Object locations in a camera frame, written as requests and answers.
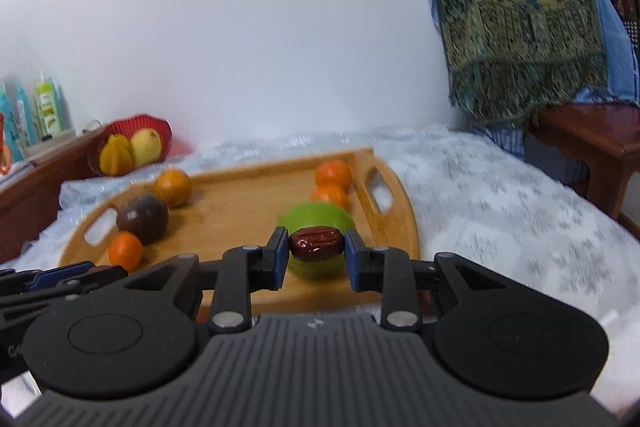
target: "dark purple fruit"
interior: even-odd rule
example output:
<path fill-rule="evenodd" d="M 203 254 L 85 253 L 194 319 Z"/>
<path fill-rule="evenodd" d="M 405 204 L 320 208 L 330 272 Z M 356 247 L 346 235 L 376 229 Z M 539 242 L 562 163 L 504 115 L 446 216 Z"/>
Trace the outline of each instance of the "dark purple fruit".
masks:
<path fill-rule="evenodd" d="M 325 261 L 344 250 L 344 237 L 334 227 L 306 227 L 289 236 L 289 250 L 299 261 Z"/>
<path fill-rule="evenodd" d="M 148 192 L 133 198 L 118 210 L 116 227 L 135 235 L 143 245 L 160 239 L 169 226 L 169 210 L 164 201 Z"/>

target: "red bowl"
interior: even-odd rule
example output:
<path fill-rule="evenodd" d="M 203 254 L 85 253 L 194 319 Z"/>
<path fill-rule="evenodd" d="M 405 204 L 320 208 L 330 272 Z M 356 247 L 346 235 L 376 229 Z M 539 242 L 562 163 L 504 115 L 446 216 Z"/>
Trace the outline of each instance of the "red bowl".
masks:
<path fill-rule="evenodd" d="M 128 139 L 131 139 L 140 129 L 153 129 L 159 134 L 162 140 L 162 152 L 158 160 L 154 163 L 162 163 L 166 160 L 169 149 L 171 149 L 171 139 L 173 136 L 169 123 L 166 120 L 154 118 L 148 114 L 137 114 L 126 120 L 117 120 L 110 123 L 105 127 L 104 131 L 100 133 L 100 136 L 94 140 L 86 154 L 91 170 L 95 174 L 98 174 L 98 176 L 108 176 L 108 174 L 100 170 L 100 151 L 102 147 L 104 147 L 104 144 L 107 143 L 109 136 L 111 134 L 122 134 Z"/>

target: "white wall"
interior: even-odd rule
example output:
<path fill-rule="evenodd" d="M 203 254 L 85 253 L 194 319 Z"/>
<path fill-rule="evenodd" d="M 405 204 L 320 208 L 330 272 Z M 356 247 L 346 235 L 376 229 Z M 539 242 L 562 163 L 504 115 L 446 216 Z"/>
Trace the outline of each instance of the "white wall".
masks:
<path fill-rule="evenodd" d="M 0 79 L 38 66 L 76 126 L 150 112 L 196 147 L 458 115 L 426 0 L 0 0 Z"/>

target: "tray handle hole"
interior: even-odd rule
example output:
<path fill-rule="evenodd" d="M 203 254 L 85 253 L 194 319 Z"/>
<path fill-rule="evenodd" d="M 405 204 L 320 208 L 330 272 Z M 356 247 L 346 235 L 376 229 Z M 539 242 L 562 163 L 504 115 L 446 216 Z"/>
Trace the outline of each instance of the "tray handle hole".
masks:
<path fill-rule="evenodd" d="M 110 230 L 115 227 L 117 215 L 115 208 L 107 208 L 84 232 L 84 240 L 92 247 L 100 245 Z"/>
<path fill-rule="evenodd" d="M 375 174 L 369 177 L 367 190 L 369 194 L 371 194 L 371 198 L 380 213 L 386 214 L 391 210 L 391 206 L 393 206 L 394 203 L 394 196 L 391 193 L 391 189 L 382 179 L 380 172 L 376 171 Z"/>

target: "tray handle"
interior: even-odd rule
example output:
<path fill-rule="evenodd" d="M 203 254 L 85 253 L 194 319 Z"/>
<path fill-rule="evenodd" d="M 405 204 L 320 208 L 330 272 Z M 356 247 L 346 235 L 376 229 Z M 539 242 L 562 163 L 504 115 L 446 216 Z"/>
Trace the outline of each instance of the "tray handle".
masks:
<path fill-rule="evenodd" d="M 69 242 L 68 247 L 63 254 L 63 264 L 79 263 L 80 261 L 96 261 L 107 249 L 109 243 L 113 240 L 116 233 L 116 228 L 113 227 L 109 232 L 104 234 L 104 237 L 96 245 L 91 245 L 85 239 L 86 232 L 91 229 L 95 222 L 110 208 L 118 210 L 127 201 L 142 192 L 145 192 L 148 188 L 145 185 L 131 185 L 127 190 L 110 198 L 103 204 L 98 206 L 89 216 L 80 224 L 78 231 L 74 233 L 73 238 Z"/>
<path fill-rule="evenodd" d="M 354 188 L 374 240 L 379 245 L 402 248 L 412 259 L 420 259 L 414 210 L 396 173 L 372 153 L 358 155 L 355 164 Z M 371 181 L 377 173 L 393 198 L 391 206 L 385 211 L 380 210 L 370 190 Z"/>

